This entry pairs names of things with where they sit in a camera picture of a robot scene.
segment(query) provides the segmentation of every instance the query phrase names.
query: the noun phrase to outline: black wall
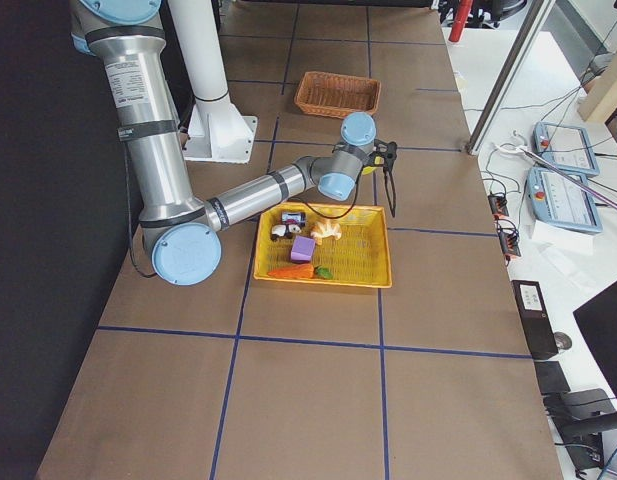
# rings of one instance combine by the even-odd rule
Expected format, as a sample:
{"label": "black wall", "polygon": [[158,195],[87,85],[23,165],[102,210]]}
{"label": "black wall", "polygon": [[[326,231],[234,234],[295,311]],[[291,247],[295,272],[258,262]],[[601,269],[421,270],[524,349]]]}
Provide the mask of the black wall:
{"label": "black wall", "polygon": [[114,104],[101,62],[72,47],[68,2],[1,5],[0,479],[18,480],[43,458],[115,281],[126,207]]}

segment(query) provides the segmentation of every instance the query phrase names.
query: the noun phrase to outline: basket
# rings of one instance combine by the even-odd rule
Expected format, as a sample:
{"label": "basket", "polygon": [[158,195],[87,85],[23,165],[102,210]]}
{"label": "basket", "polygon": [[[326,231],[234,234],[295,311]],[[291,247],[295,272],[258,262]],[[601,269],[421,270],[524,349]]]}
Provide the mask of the basket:
{"label": "basket", "polygon": [[295,104],[308,115],[345,118],[353,112],[372,115],[379,105],[378,80],[325,72],[306,72]]}
{"label": "basket", "polygon": [[[328,216],[345,213],[347,205],[311,204],[317,211]],[[257,230],[257,247],[253,276],[258,280],[278,282],[315,283],[325,285],[348,285],[356,287],[387,288],[392,285],[388,234],[383,207],[354,207],[348,215],[337,220],[342,237],[324,238],[315,247],[312,264],[327,267],[332,280],[322,278],[282,279],[268,276],[275,268],[290,266],[290,250],[293,240],[284,237],[273,241],[271,229],[281,223],[282,212],[304,212],[306,226],[300,235],[310,236],[310,229],[322,218],[302,203],[286,202],[261,215]]]}

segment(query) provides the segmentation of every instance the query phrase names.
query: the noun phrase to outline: label on robot arm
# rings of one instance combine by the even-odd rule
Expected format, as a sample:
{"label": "label on robot arm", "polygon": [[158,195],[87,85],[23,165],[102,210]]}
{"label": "label on robot arm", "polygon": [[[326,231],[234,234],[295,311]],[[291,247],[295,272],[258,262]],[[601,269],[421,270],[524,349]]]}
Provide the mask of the label on robot arm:
{"label": "label on robot arm", "polygon": [[541,312],[541,300],[539,300],[539,290],[534,285],[519,285],[519,292],[524,302],[526,310],[536,310]]}
{"label": "label on robot arm", "polygon": [[150,102],[138,60],[111,63],[106,66],[106,75],[117,108]]}

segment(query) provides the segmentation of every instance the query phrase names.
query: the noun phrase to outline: purple cube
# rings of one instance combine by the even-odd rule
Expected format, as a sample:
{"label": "purple cube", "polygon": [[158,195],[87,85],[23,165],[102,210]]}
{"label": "purple cube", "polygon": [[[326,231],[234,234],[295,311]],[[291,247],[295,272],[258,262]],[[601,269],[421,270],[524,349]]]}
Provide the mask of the purple cube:
{"label": "purple cube", "polygon": [[315,251],[315,241],[312,238],[297,235],[290,251],[291,262],[309,262]]}

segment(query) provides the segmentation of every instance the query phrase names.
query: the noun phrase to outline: red object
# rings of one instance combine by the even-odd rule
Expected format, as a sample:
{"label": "red object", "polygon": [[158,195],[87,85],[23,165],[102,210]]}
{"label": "red object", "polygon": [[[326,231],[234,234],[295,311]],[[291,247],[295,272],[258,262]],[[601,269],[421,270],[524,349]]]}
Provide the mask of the red object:
{"label": "red object", "polygon": [[448,38],[451,42],[456,43],[461,38],[461,32],[464,31],[464,26],[466,25],[466,20],[468,20],[468,14],[470,13],[471,8],[472,0],[461,0],[459,3],[457,15],[454,16],[452,30],[450,31],[450,37]]}

